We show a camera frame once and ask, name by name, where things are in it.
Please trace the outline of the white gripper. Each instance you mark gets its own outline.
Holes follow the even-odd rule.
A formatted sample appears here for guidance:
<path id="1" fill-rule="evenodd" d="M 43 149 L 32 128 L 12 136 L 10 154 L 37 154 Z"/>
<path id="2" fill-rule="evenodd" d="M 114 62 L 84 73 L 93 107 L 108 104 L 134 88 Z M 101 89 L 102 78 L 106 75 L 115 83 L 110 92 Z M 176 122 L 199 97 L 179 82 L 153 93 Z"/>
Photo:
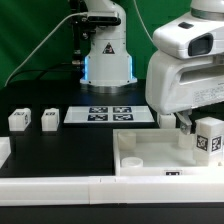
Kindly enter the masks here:
<path id="1" fill-rule="evenodd" d="M 216 56 L 180 60 L 157 51 L 148 65 L 145 98 L 160 114 L 177 112 L 180 130 L 189 135 L 190 109 L 224 101 L 224 63 Z"/>

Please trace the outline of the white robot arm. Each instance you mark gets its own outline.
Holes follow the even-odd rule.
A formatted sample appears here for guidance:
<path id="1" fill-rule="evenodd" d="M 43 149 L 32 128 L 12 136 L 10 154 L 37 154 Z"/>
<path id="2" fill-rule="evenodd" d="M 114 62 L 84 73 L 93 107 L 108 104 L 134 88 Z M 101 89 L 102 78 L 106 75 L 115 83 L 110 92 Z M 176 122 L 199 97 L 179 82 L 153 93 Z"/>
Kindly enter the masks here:
<path id="1" fill-rule="evenodd" d="M 124 10 L 111 0 L 84 2 L 94 34 L 80 83 L 100 92 L 135 83 Z M 146 102 L 161 115 L 176 113 L 188 133 L 192 109 L 224 101 L 224 0 L 192 0 L 188 13 L 154 31 L 152 43 Z"/>

